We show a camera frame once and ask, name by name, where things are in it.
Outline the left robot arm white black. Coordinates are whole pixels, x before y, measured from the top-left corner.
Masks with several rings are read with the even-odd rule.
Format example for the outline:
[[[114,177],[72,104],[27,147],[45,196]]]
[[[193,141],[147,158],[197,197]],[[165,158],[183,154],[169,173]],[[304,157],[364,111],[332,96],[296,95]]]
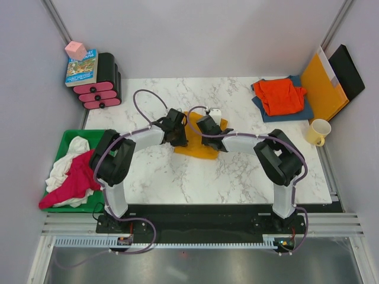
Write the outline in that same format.
[[[171,108],[167,115],[150,122],[146,127],[120,134],[106,130],[89,162],[94,171],[94,181],[100,185],[104,196],[105,211],[111,216],[109,225],[118,233],[130,226],[130,219],[123,182],[133,160],[133,154],[152,146],[169,143],[171,146],[187,146],[185,135],[187,116]]]

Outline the yellow t shirt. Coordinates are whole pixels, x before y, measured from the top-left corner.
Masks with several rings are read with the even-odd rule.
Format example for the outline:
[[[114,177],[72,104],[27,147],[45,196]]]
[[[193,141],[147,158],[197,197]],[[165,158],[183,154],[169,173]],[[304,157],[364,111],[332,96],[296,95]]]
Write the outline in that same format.
[[[192,112],[189,116],[189,121],[191,122],[192,126],[195,127],[197,131],[200,132],[199,127],[196,125],[196,122],[202,118],[203,115],[200,115],[196,112]],[[225,130],[228,125],[228,120],[221,119],[221,130]],[[208,159],[208,160],[215,160],[218,158],[219,153],[218,151],[214,150],[210,146],[203,145],[202,137],[198,134],[196,134],[192,128],[187,124],[185,126],[185,134],[186,138],[188,140],[188,145],[186,147],[177,146],[174,147],[174,153],[176,154],[183,154],[186,156],[196,157],[199,159]]]

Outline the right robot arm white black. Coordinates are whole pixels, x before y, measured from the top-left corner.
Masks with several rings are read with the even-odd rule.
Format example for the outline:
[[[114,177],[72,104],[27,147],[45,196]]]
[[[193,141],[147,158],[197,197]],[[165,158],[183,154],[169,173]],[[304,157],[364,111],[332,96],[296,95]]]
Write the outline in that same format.
[[[304,156],[279,129],[267,135],[237,133],[231,128],[224,131],[206,115],[197,121],[202,144],[216,151],[255,155],[268,179],[274,184],[272,228],[284,233],[296,219],[296,184],[308,172]]]

